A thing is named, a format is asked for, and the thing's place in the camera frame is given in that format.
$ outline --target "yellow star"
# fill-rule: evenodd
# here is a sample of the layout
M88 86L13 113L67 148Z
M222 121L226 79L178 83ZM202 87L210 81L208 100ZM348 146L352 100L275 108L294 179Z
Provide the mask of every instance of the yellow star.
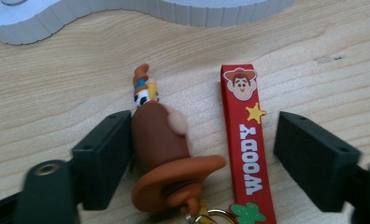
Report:
M261 116L266 114L266 111L260 110L259 104L255 103L253 108L246 106L246 109L249 112L249 117L247 118L248 121L255 119L258 124L261 124Z

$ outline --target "white object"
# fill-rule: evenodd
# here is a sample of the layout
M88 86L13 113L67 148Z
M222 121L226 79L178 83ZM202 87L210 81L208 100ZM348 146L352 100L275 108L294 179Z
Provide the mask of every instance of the white object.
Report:
M261 20L279 12L293 1L0 0L0 41L13 45L35 43L77 18L110 9L139 11L190 26L220 27Z

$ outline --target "green clover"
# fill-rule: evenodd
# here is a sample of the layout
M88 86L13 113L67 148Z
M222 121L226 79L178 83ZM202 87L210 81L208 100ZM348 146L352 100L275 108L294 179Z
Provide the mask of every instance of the green clover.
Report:
M234 204L231 211L235 213L239 224L254 224L255 221L266 221L266 217L259 212L259 207L255 203L247 203L246 206Z

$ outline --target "wooden table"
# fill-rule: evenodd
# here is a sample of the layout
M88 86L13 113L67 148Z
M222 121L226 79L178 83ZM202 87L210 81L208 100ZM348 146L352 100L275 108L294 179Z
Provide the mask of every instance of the wooden table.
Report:
M278 112L308 117L358 148L370 164L370 0L296 0L263 21L197 28L131 11L106 11L70 23L32 45L0 43L0 200L21 190L26 171L71 158L70 148L105 116L135 110L134 69L149 63L161 101L190 123L195 156L228 158L220 92L222 64L257 69L269 179L278 223L349 223L323 214L273 155ZM105 211L83 223L151 223L130 192L130 172ZM209 207L233 202L230 168L205 182ZM177 215L162 223L184 218Z

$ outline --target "red strap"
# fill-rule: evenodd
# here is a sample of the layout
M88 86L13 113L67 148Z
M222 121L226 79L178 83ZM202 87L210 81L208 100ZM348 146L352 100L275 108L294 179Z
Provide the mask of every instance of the red strap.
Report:
M221 91L235 203L257 205L265 220L276 223L266 169L256 72L252 64L223 65Z

